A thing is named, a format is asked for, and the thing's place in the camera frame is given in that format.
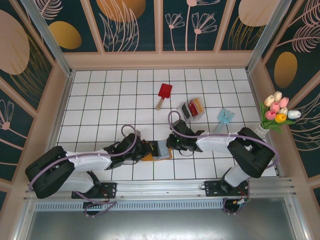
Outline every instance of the wall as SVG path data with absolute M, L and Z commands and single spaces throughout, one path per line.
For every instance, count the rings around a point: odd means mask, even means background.
M 35 1 L 74 70 L 243 68 L 278 2 Z
M 8 239 L 45 152 L 66 75 L 15 0 L 0 0 L 0 232 Z
M 252 73 L 260 101 L 281 91 L 295 124 L 271 132 L 285 176 L 292 177 L 312 233 L 320 236 L 320 1 L 297 0 L 264 58 Z

